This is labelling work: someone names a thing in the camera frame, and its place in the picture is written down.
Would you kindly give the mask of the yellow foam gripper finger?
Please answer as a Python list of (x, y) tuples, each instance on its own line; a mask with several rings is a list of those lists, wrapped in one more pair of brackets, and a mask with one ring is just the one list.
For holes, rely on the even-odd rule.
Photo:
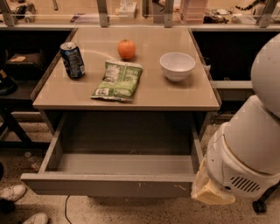
[(207, 205), (229, 205), (235, 202), (235, 196), (227, 192), (211, 180), (207, 174), (207, 166), (201, 163), (192, 182), (191, 198)]

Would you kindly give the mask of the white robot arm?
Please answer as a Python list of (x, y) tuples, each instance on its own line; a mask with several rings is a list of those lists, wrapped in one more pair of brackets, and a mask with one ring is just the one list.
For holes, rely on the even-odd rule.
[(210, 138), (191, 197), (228, 205), (257, 198), (280, 181), (280, 34), (255, 56), (254, 94)]

